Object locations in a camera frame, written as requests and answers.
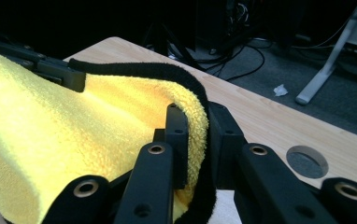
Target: towel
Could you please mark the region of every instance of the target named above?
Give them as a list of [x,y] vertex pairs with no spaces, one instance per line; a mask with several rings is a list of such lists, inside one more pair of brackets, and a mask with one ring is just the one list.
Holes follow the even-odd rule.
[[91,64],[76,92],[0,55],[0,212],[41,223],[64,187],[84,175],[112,181],[164,128],[176,104],[189,125],[188,184],[174,192],[176,223],[206,223],[215,203],[208,153],[207,97],[191,74],[164,63]]

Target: wooden tabletop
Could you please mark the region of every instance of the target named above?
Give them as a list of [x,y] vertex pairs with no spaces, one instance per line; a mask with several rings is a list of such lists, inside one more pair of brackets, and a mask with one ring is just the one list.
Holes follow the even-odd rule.
[[[248,142],[271,147],[286,162],[286,152],[294,146],[319,151],[329,170],[322,178],[297,177],[319,188],[322,180],[345,177],[357,182],[357,135],[306,114],[246,91],[217,77],[178,63],[118,37],[105,39],[73,56],[90,63],[172,63],[192,73],[206,88],[209,101],[225,105]],[[240,223],[231,191],[220,190],[215,214],[209,223]]]

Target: yellow towel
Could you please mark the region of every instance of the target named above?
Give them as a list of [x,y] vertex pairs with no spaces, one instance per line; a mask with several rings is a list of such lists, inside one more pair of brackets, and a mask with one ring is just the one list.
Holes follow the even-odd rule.
[[186,114],[190,136],[176,219],[193,199],[207,146],[207,114],[195,94],[172,81],[96,74],[75,92],[0,56],[0,212],[13,223],[40,223],[75,178],[111,181],[126,173],[154,130],[164,128],[171,103]]

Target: desk leg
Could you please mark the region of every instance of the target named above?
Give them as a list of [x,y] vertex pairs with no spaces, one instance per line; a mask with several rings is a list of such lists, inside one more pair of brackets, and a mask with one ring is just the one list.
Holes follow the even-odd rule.
[[351,19],[348,21],[345,29],[342,31],[341,36],[338,38],[336,45],[333,48],[326,64],[321,71],[304,87],[304,89],[297,95],[295,101],[300,105],[306,105],[312,99],[312,97],[318,92],[327,78],[333,73],[335,69],[336,58],[341,50],[344,48],[353,28],[357,24],[357,7],[354,9]]

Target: white paper scrap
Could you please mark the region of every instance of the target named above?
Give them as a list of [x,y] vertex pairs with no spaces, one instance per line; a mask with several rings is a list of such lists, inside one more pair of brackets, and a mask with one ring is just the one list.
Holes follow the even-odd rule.
[[281,84],[280,86],[276,87],[274,89],[275,92],[275,96],[282,96],[282,95],[286,95],[288,93],[288,91],[284,88],[284,85]]

